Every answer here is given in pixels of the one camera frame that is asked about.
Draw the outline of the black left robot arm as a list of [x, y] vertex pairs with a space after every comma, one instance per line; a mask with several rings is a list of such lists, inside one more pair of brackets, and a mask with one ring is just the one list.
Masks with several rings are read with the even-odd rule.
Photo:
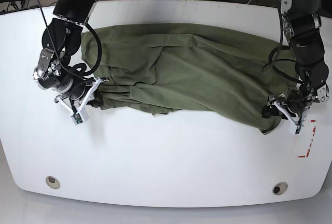
[[[273, 69], [283, 78], [299, 84], [299, 89], [289, 95], [270, 96], [262, 110], [262, 117], [281, 115], [284, 119], [303, 119], [304, 111], [313, 102], [324, 102], [328, 96], [320, 97], [327, 91], [326, 80], [329, 68], [325, 63], [325, 49], [320, 35], [322, 26], [319, 7], [322, 0], [275, 0], [279, 22], [280, 42], [287, 39], [288, 45], [279, 44], [268, 57], [262, 71]], [[276, 67], [277, 62], [287, 62], [279, 56], [283, 50], [290, 50], [294, 56], [292, 63], [298, 78], [294, 78]]]

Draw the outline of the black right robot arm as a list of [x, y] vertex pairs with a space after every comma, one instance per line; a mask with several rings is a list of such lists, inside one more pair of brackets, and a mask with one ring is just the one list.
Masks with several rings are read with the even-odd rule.
[[[67, 98], [71, 108], [87, 96], [96, 79], [93, 73], [102, 60], [102, 44], [88, 20], [99, 0], [59, 0], [54, 18], [42, 36], [43, 49], [34, 69], [34, 80], [42, 89], [55, 89]], [[71, 66], [70, 61], [81, 45], [81, 33], [86, 27], [97, 44], [95, 64], [88, 69], [85, 63]]]

